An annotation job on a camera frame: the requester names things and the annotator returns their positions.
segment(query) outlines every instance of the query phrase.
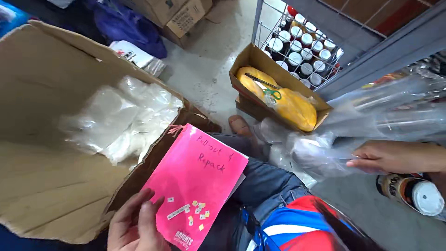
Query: hand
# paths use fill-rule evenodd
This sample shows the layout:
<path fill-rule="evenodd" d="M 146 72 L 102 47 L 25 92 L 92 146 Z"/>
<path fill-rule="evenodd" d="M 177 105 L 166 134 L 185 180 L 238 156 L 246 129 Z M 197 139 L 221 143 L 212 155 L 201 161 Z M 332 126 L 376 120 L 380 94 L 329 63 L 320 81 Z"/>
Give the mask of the hand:
<path fill-rule="evenodd" d="M 367 141 L 353 152 L 348 167 L 394 173 L 446 171 L 446 149 L 430 143 Z"/>
<path fill-rule="evenodd" d="M 115 213 L 108 232 L 108 251 L 170 251 L 155 220 L 164 197 L 152 203 L 150 199 L 154 195 L 153 190 L 145 189 L 133 195 Z"/>

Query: cardboard box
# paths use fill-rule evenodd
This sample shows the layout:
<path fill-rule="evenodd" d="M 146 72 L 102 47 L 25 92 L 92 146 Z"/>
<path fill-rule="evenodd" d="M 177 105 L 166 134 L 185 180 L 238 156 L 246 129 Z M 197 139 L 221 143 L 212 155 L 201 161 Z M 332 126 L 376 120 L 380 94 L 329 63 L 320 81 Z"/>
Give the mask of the cardboard box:
<path fill-rule="evenodd" d="M 30 21 L 0 40 L 0 53 L 0 223 L 21 237 L 91 241 L 173 143 L 165 131 L 132 172 L 67 146 L 59 117 L 78 113 L 100 86 L 125 75 L 158 84 L 184 102 L 174 124 L 221 130 L 159 79 L 77 33 Z"/>
<path fill-rule="evenodd" d="M 243 51 L 240 52 L 240 54 L 237 56 L 234 64 L 229 70 L 229 78 L 231 79 L 232 87 L 237 91 L 239 91 L 241 95 L 246 96 L 247 98 L 252 100 L 257 106 L 261 107 L 262 113 L 274 114 L 275 115 L 274 118 L 276 120 L 280 121 L 282 124 L 287 125 L 287 127 L 292 130 L 300 131 L 297 127 L 289 124 L 272 108 L 266 106 L 266 104 L 263 101 L 261 101 L 254 93 L 246 89 L 246 87 L 244 87 L 242 83 L 240 83 L 240 81 L 237 79 L 237 77 L 235 76 L 237 74 L 237 71 L 241 67 L 245 66 L 254 67 L 270 75 L 277 82 L 277 84 L 283 88 L 289 88 L 293 91 L 297 91 L 305 97 L 313 97 L 317 102 L 314 105 L 317 112 L 316 126 L 314 127 L 315 129 L 324 121 L 324 119 L 333 109 L 321 97 L 319 97 L 317 93 L 311 91 L 308 87 L 302 84 L 301 81 L 299 81 L 285 69 L 280 67 L 262 50 L 260 50 L 252 43 L 248 44 L 248 46 L 246 46 L 245 49 L 243 49 Z"/>
<path fill-rule="evenodd" d="M 212 0 L 189 0 L 167 23 L 167 27 L 182 38 L 212 7 Z"/>
<path fill-rule="evenodd" d="M 159 27 L 164 27 L 187 0 L 120 0 Z"/>

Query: green scissors handle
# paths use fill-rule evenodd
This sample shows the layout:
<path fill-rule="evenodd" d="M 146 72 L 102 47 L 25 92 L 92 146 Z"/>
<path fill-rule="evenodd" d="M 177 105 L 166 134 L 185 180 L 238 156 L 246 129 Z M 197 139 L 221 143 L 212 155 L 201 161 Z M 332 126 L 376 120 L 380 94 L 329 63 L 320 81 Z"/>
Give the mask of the green scissors handle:
<path fill-rule="evenodd" d="M 280 94 L 280 92 L 278 92 L 278 91 L 274 91 L 274 90 L 271 90 L 269 88 L 266 88 L 265 90 L 263 90 L 264 94 L 266 94 L 268 92 L 277 100 L 282 98 L 282 94 Z"/>

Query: concrete floor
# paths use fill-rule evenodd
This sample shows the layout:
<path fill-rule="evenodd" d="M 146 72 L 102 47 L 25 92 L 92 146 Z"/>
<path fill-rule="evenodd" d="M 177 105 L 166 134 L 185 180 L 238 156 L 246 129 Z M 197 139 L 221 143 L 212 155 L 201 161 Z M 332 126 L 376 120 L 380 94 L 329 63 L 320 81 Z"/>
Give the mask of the concrete floor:
<path fill-rule="evenodd" d="M 165 41 L 168 68 L 160 78 L 207 112 L 226 133 L 230 133 L 227 119 L 232 114 L 241 114 L 250 124 L 255 122 L 236 109 L 237 91 L 231 87 L 228 71 L 237 54 L 251 41 L 256 2 L 219 2 L 216 8 L 224 15 L 222 22 L 200 22 L 202 33 L 187 50 Z M 277 9 L 285 6 L 280 0 L 267 2 Z M 273 27 L 279 16 L 266 6 L 260 20 Z M 267 35 L 263 29 L 262 39 Z M 375 176 L 327 179 L 312 188 L 312 192 L 350 216 L 389 251 L 445 250 L 446 225 L 380 195 L 375 187 Z"/>

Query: finger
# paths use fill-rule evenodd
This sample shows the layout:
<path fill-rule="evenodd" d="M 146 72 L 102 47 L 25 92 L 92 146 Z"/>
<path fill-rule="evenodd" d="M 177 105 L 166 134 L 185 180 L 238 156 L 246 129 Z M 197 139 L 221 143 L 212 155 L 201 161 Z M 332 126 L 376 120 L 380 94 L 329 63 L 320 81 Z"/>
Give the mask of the finger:
<path fill-rule="evenodd" d="M 347 161 L 347 167 L 355 167 L 365 172 L 381 171 L 382 167 L 376 159 L 352 159 Z"/>
<path fill-rule="evenodd" d="M 138 221 L 138 230 L 141 240 L 150 241 L 156 237 L 157 223 L 155 215 L 163 203 L 164 196 L 161 196 L 155 203 L 147 201 L 141 206 Z"/>

